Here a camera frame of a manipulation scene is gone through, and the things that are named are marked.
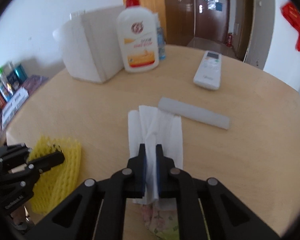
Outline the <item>white styrofoam box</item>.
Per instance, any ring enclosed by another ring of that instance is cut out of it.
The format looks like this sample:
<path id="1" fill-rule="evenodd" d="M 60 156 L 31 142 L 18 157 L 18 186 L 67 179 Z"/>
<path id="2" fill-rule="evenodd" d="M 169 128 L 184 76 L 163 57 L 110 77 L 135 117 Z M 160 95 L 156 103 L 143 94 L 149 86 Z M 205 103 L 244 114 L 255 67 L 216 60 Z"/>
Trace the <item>white styrofoam box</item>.
<path id="1" fill-rule="evenodd" d="M 124 6 L 87 11 L 54 30 L 69 74 L 79 80 L 105 83 L 124 68 L 116 21 Z"/>

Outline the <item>wooden wardrobe cabinet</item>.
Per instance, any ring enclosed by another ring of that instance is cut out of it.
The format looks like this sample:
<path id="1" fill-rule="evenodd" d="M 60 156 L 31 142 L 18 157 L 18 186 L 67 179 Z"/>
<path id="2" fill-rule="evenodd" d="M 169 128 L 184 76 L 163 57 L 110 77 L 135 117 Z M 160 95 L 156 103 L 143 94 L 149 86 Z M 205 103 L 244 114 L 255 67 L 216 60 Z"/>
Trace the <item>wooden wardrobe cabinet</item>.
<path id="1" fill-rule="evenodd" d="M 166 42 L 186 46 L 194 38 L 194 0 L 140 0 L 157 12 Z"/>

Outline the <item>blue spray bottle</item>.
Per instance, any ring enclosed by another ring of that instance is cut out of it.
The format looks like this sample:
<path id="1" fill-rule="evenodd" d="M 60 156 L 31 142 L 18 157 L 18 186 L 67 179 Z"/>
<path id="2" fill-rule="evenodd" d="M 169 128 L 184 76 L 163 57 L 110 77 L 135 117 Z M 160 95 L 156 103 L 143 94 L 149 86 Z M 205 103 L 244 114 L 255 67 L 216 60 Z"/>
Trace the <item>blue spray bottle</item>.
<path id="1" fill-rule="evenodd" d="M 157 27 L 157 40 L 158 40 L 159 60 L 164 60 L 166 59 L 166 52 L 165 52 L 164 32 L 162 27 Z"/>

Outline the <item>white air conditioner remote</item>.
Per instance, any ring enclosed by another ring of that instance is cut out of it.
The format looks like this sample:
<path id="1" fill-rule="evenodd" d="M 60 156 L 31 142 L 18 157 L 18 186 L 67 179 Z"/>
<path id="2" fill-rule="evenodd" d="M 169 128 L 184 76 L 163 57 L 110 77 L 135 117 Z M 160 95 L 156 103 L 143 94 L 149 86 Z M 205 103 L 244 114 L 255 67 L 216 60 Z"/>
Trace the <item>white air conditioner remote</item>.
<path id="1" fill-rule="evenodd" d="M 208 90 L 218 90 L 221 85 L 222 55 L 207 50 L 194 75 L 193 83 Z"/>

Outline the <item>red hanging banner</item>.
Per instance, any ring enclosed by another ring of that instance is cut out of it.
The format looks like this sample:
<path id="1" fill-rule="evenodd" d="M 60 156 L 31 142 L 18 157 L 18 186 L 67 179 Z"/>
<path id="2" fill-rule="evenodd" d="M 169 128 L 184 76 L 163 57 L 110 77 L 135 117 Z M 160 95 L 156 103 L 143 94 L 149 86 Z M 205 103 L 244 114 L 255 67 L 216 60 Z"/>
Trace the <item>red hanging banner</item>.
<path id="1" fill-rule="evenodd" d="M 298 39 L 295 48 L 300 52 L 300 12 L 290 1 L 281 7 L 281 14 L 287 20 L 287 22 L 298 32 Z"/>

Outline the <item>teal canister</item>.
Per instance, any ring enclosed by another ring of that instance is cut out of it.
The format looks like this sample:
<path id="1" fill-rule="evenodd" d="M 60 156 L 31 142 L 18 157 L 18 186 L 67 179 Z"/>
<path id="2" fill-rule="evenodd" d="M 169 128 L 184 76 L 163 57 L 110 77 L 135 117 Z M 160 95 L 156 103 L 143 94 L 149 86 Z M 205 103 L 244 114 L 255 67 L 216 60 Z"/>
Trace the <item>teal canister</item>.
<path id="1" fill-rule="evenodd" d="M 20 83 L 24 83 L 28 79 L 28 75 L 25 72 L 25 69 L 23 68 L 23 65 L 20 63 L 14 68 L 14 72 L 17 75 Z"/>

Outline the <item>white paper tissue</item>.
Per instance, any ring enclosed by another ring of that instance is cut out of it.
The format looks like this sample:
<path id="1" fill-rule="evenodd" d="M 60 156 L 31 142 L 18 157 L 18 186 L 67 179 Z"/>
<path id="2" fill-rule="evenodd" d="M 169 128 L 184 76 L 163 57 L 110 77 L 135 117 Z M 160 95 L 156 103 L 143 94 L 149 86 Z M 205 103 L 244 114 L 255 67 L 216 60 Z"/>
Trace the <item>white paper tissue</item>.
<path id="1" fill-rule="evenodd" d="M 156 146 L 161 145 L 164 156 L 173 159 L 177 168 L 183 168 L 183 132 L 181 117 L 156 107 L 139 106 L 128 113 L 128 140 L 130 157 L 136 157 L 140 144 L 146 148 L 146 192 L 133 203 L 158 204 L 163 210 L 174 209 L 175 201 L 159 200 L 157 183 Z"/>

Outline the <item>floral green tissue pack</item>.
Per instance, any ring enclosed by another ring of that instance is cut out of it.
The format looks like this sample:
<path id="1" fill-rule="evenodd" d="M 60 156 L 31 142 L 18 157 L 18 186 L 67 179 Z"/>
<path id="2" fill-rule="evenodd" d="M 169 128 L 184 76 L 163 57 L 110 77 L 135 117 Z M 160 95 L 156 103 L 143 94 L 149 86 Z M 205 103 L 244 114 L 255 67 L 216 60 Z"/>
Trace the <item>floral green tissue pack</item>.
<path id="1" fill-rule="evenodd" d="M 156 239 L 179 239 L 179 223 L 177 211 L 159 210 L 153 204 L 141 205 L 141 214 L 146 229 Z"/>

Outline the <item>red fire extinguisher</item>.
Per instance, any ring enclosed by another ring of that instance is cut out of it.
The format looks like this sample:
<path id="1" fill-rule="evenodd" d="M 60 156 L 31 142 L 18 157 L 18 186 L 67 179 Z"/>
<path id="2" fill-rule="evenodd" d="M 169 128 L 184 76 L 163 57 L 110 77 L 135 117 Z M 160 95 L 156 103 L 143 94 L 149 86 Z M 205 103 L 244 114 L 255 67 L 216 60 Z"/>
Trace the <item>red fire extinguisher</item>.
<path id="1" fill-rule="evenodd" d="M 226 46 L 232 47 L 232 39 L 233 39 L 233 33 L 228 33 L 227 39 L 226 39 Z"/>

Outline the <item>dark brown entrance door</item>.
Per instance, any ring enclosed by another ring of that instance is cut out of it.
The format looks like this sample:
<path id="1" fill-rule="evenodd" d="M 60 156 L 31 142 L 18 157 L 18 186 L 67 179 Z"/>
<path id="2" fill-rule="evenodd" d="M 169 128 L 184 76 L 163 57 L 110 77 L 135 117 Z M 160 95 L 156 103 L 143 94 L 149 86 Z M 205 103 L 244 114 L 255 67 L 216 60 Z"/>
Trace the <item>dark brown entrance door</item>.
<path id="1" fill-rule="evenodd" d="M 195 37 L 224 43 L 229 15 L 230 0 L 196 0 Z"/>

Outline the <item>white lotion pump bottle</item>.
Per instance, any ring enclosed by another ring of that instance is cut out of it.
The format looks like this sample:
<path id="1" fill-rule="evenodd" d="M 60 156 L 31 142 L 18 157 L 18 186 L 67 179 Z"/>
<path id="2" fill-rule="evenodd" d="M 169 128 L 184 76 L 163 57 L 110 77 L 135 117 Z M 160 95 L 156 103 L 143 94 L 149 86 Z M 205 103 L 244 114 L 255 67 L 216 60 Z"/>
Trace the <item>white lotion pump bottle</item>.
<path id="1" fill-rule="evenodd" d="M 157 28 L 153 12 L 140 0 L 126 0 L 117 17 L 117 38 L 124 68 L 129 73 L 146 72 L 159 65 Z"/>

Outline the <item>yellow foam fruit net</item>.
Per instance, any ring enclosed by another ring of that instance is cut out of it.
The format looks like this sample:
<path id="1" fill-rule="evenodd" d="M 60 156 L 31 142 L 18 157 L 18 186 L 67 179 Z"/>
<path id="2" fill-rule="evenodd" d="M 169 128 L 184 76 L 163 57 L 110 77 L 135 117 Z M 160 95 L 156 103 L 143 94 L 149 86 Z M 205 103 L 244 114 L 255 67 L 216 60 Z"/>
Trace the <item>yellow foam fruit net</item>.
<path id="1" fill-rule="evenodd" d="M 41 136 L 28 160 L 45 157 L 56 150 L 64 154 L 61 165 L 44 172 L 35 183 L 34 196 L 30 199 L 32 212 L 46 215 L 76 188 L 81 164 L 81 143 L 71 138 L 51 139 Z"/>

